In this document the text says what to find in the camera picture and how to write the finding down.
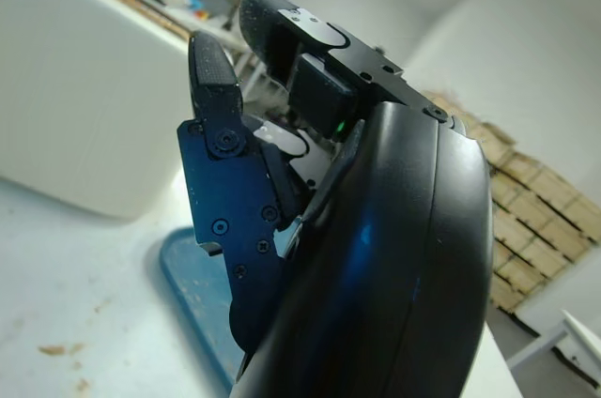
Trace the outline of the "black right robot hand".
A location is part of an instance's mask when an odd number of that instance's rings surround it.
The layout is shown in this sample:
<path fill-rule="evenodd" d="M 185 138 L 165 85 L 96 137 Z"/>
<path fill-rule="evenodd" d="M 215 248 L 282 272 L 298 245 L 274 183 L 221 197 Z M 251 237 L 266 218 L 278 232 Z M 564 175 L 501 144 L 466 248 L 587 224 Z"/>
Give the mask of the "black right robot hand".
<path fill-rule="evenodd" d="M 457 397 L 492 274 L 489 169 L 458 119 L 340 26 L 241 0 L 293 114 L 340 146 L 310 187 L 243 122 L 219 42 L 189 41 L 177 131 L 196 241 L 221 254 L 244 358 L 236 397 Z"/>

